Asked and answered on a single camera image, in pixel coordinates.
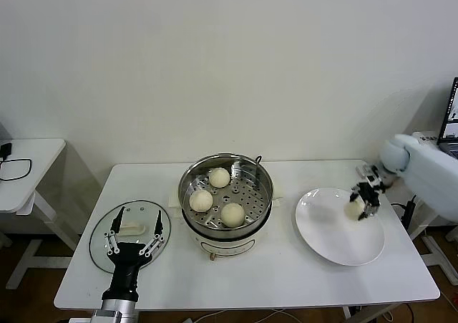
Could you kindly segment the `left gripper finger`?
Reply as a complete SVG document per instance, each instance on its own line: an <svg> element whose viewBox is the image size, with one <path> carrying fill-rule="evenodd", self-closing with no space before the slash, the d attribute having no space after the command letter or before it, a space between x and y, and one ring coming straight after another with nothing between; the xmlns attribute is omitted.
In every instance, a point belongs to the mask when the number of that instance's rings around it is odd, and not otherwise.
<svg viewBox="0 0 458 323"><path fill-rule="evenodd" d="M159 210L157 219L156 219L156 223L155 223L154 236L139 251L140 256L153 257L158 251L161 250L165 242L165 238L163 237L162 232L163 232L162 211Z"/></svg>
<svg viewBox="0 0 458 323"><path fill-rule="evenodd" d="M121 207L118 214L112 220L109 230L104 232L107 255L118 254L120 252L117 245L117 234L120 232L124 210L125 207Z"/></svg>

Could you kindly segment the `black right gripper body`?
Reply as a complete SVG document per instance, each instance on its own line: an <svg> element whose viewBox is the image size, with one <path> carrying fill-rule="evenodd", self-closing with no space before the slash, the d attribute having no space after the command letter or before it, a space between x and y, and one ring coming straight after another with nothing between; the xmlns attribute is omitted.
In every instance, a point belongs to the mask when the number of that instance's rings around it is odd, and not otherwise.
<svg viewBox="0 0 458 323"><path fill-rule="evenodd" d="M360 182L357 185L357 192L362 201L368 206L380 206L379 194L381 188L379 185L371 185L367 182Z"/></svg>

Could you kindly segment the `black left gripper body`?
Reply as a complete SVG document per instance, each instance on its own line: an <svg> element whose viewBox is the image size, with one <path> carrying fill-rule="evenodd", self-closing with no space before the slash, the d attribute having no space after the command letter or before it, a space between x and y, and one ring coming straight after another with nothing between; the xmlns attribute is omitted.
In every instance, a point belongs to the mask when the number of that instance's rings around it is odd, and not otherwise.
<svg viewBox="0 0 458 323"><path fill-rule="evenodd" d="M109 288L103 293L104 300L137 301L137 278L140 268L151 261L151 256L140 255L145 244L119 242L120 252L109 255L114 264L114 272Z"/></svg>

